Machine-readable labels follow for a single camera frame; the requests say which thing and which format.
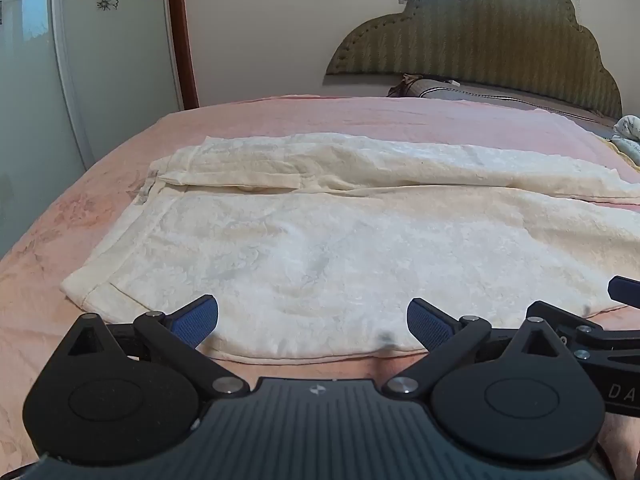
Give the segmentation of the cream white pants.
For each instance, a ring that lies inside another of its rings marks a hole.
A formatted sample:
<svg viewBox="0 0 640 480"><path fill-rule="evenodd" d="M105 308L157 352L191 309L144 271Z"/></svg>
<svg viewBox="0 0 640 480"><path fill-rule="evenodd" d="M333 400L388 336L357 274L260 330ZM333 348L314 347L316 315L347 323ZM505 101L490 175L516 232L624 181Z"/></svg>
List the cream white pants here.
<svg viewBox="0 0 640 480"><path fill-rule="evenodd" d="M311 133L209 138L153 162L62 289L115 323L212 295L211 356L316 362L417 352L416 297L515 327L537 300L608 310L618 274L639 274L637 170Z"/></svg>

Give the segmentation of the pink bed blanket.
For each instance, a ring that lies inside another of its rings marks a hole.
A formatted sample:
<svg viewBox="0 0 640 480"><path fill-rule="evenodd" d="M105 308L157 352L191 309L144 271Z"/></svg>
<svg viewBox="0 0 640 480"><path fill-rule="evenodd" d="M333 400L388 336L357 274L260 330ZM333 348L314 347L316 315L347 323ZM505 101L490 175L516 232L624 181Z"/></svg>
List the pink bed blanket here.
<svg viewBox="0 0 640 480"><path fill-rule="evenodd" d="M588 160L630 182L639 169L611 144L543 110L472 101L280 96L174 113L99 160L32 224L1 261L1 468L33 462L24 399L78 309L60 285L79 268L142 187L149 164L210 136L341 132L475 144Z"/></svg>

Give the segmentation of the crumpled light cloth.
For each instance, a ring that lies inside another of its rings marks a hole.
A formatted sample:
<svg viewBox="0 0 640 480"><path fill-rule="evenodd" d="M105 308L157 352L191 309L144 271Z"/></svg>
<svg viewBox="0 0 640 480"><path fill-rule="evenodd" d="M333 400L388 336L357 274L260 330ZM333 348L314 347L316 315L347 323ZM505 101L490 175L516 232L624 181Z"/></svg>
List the crumpled light cloth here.
<svg viewBox="0 0 640 480"><path fill-rule="evenodd" d="M640 166L640 118L626 115L613 127L610 142L634 165Z"/></svg>

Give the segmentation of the green upholstered headboard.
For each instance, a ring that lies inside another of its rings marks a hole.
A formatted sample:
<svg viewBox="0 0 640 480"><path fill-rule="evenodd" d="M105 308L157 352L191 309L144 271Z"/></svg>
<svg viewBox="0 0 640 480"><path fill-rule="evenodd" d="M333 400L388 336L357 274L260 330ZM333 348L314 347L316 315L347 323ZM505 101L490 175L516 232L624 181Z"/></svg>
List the green upholstered headboard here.
<svg viewBox="0 0 640 480"><path fill-rule="evenodd" d="M408 0L352 30L330 76L439 76L619 118L620 89L570 0Z"/></svg>

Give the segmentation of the grey striped pillow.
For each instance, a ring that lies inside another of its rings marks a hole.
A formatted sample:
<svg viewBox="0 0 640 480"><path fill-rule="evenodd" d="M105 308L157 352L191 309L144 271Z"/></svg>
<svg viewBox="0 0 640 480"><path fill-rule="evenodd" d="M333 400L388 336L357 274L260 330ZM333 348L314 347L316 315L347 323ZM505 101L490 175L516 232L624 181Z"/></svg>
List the grey striped pillow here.
<svg viewBox="0 0 640 480"><path fill-rule="evenodd" d="M546 110L562 115L581 124L595 124L613 128L617 118L603 115L595 110L581 108L546 96L515 91L505 88L482 86L481 84L462 84L446 79L439 80L416 75L405 75L401 81L390 88L389 98L421 98L441 100L461 100L495 104L519 110Z"/></svg>

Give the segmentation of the glass sliding wardrobe door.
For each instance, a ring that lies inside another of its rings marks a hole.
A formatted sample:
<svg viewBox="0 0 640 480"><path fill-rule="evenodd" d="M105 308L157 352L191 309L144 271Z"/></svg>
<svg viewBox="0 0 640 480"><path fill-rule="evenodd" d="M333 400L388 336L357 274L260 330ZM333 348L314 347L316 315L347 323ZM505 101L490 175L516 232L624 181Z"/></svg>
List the glass sliding wardrobe door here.
<svg viewBox="0 0 640 480"><path fill-rule="evenodd" d="M168 0L1 0L1 247L180 110Z"/></svg>

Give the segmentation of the brown wooden door frame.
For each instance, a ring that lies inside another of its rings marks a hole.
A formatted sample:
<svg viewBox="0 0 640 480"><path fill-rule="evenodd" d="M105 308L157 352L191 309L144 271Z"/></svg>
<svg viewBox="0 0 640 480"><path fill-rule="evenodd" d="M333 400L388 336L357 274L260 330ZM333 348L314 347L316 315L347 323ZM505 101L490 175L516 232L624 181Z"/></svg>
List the brown wooden door frame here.
<svg viewBox="0 0 640 480"><path fill-rule="evenodd" d="M185 110L200 106L198 90L193 71L188 22L186 21L186 0L167 0L171 28L172 48L176 62L177 81Z"/></svg>

